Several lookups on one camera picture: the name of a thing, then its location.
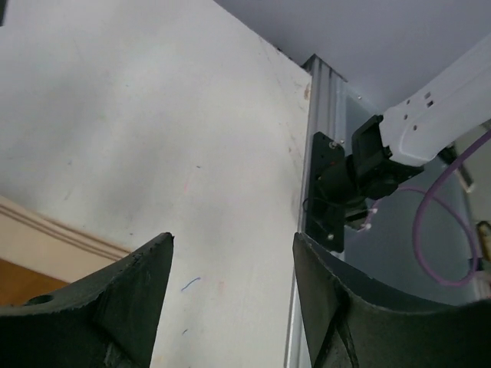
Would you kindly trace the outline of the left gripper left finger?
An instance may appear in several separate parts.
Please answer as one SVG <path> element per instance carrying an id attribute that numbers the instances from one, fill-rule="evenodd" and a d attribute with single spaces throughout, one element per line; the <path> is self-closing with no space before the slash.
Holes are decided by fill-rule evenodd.
<path id="1" fill-rule="evenodd" d="M 22 306 L 1 308 L 3 367 L 149 367 L 173 259 L 162 233 Z"/>

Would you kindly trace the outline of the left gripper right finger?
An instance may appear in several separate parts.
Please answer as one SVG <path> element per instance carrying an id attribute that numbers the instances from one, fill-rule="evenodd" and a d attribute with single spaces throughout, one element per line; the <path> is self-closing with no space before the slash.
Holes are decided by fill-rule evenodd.
<path id="1" fill-rule="evenodd" d="M 451 306 L 381 283 L 295 234 L 313 367 L 488 367 L 490 302 Z"/>

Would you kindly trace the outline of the orange underwear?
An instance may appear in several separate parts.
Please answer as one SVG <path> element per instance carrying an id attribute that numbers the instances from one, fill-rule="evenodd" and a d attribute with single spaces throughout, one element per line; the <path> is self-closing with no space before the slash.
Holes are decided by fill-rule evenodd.
<path id="1" fill-rule="evenodd" d="M 119 245 L 1 198 L 1 305 L 82 279 L 131 253 Z"/>

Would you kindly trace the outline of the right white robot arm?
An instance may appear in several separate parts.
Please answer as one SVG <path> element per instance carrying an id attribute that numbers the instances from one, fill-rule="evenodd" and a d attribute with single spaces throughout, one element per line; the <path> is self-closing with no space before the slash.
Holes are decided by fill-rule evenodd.
<path id="1" fill-rule="evenodd" d="M 382 199 L 489 119 L 490 38 L 485 37 L 413 96 L 359 127 L 351 154 L 326 166 L 316 187 L 335 205 Z"/>

